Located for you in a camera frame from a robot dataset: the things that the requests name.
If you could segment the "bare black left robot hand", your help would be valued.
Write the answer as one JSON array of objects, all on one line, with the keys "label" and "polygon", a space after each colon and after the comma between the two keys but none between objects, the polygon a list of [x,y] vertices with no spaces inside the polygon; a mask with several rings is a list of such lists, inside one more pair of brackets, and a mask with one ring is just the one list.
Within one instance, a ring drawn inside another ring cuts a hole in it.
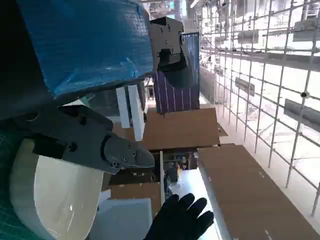
[{"label": "bare black left robot hand", "polygon": [[73,102],[163,73],[194,84],[183,23],[150,19],[134,0],[3,0],[0,3],[0,124],[34,154],[117,174],[149,169],[153,155],[117,136],[113,123]]}]

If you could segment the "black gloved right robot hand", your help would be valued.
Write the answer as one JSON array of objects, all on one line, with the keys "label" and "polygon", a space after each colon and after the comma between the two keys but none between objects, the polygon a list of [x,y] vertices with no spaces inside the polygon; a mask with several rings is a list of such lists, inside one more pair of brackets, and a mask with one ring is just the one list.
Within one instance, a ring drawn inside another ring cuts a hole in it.
[{"label": "black gloved right robot hand", "polygon": [[152,221],[146,240],[197,240],[214,223],[214,213],[203,212],[204,197],[195,200],[192,193],[170,196]]}]

